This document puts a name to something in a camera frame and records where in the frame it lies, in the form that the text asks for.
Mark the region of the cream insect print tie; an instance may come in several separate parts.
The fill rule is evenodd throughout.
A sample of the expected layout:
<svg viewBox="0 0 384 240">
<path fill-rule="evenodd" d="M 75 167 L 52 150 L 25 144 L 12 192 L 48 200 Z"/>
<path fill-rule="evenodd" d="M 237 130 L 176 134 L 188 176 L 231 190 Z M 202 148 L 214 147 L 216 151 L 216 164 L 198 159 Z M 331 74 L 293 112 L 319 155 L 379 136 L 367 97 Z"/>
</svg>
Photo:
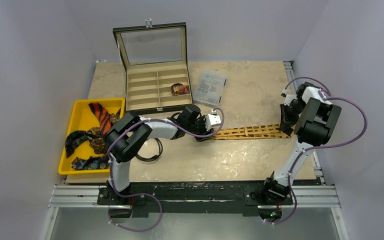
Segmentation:
<svg viewBox="0 0 384 240">
<path fill-rule="evenodd" d="M 221 129 L 213 140 L 252 140 L 252 139 L 290 139 L 286 133 L 280 131 L 279 124 L 245 126 Z"/>
</svg>

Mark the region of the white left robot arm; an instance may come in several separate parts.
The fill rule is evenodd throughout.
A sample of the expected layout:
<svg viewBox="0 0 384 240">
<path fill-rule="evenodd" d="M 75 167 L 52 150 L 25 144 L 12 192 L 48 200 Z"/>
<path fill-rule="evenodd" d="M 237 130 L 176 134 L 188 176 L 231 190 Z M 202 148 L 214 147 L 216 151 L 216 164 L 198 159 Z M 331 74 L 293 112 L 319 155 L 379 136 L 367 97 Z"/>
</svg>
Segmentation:
<svg viewBox="0 0 384 240">
<path fill-rule="evenodd" d="M 202 114 L 201 109 L 189 104 L 172 116 L 159 119 L 127 112 L 105 134 L 109 163 L 109 197 L 118 205 L 129 199 L 131 160 L 136 157 L 149 139 L 177 140 L 186 134 L 197 142 L 210 139 L 224 123 L 223 111 L 214 108 L 211 113 Z"/>
</svg>

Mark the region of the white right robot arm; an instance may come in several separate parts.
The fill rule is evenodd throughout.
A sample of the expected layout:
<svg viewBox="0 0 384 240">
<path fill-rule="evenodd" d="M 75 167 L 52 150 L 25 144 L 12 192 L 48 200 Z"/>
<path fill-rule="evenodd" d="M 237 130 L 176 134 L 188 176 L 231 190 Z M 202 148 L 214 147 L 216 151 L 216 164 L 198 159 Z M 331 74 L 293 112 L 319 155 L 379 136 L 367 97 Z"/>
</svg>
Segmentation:
<svg viewBox="0 0 384 240">
<path fill-rule="evenodd" d="M 283 164 L 257 191 L 268 204 L 277 204 L 291 194 L 299 169 L 317 147 L 329 142 L 342 112 L 321 87 L 309 82 L 301 84 L 295 94 L 283 96 L 279 130 L 291 136 L 294 145 Z"/>
</svg>

